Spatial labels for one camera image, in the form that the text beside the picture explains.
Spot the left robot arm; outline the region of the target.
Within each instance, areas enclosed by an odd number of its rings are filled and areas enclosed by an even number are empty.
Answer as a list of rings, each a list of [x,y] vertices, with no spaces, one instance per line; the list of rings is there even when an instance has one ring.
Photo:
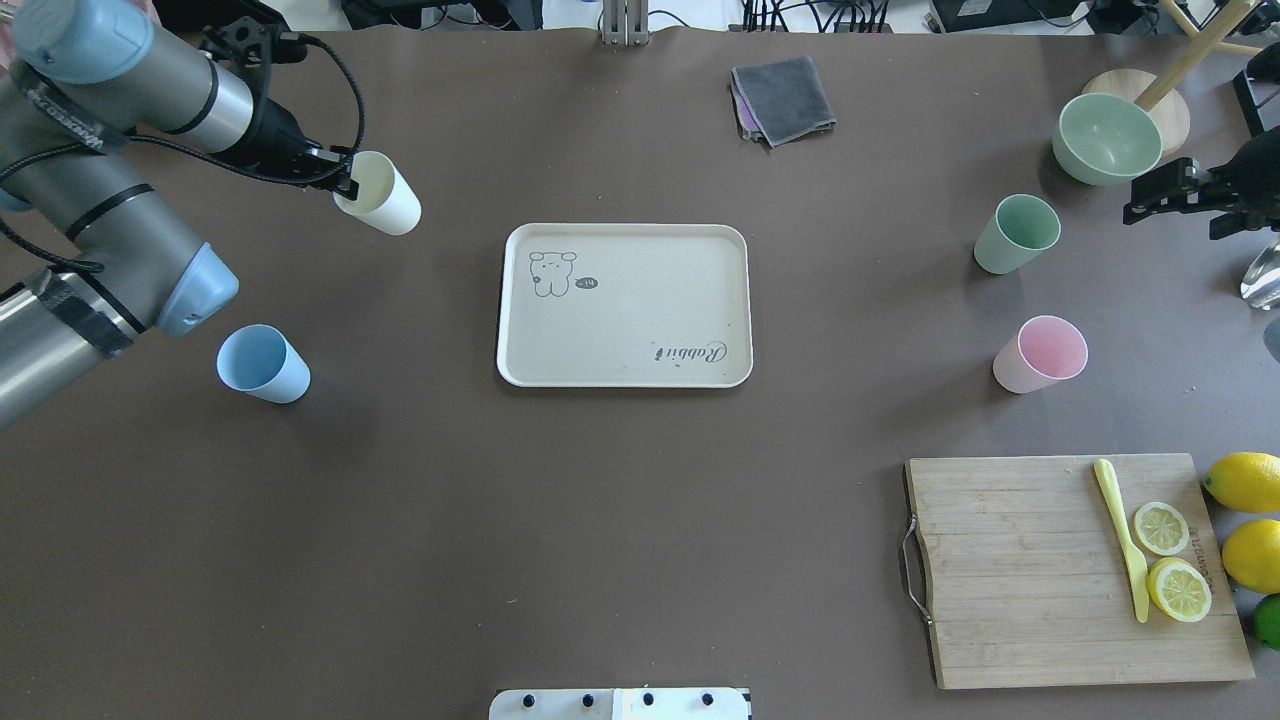
[[[356,199],[361,149],[325,147],[268,95],[273,65],[324,42],[242,1],[193,46],[128,1],[3,6],[14,56],[3,77],[3,209],[40,211],[78,249],[3,293],[3,424],[127,351],[150,328],[183,336],[238,281],[123,158],[152,143],[239,176]]]

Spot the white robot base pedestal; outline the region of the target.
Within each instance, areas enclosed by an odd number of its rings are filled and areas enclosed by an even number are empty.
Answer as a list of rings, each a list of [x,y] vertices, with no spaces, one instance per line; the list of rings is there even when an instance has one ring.
[[[732,687],[509,689],[489,719],[751,719],[750,691]]]

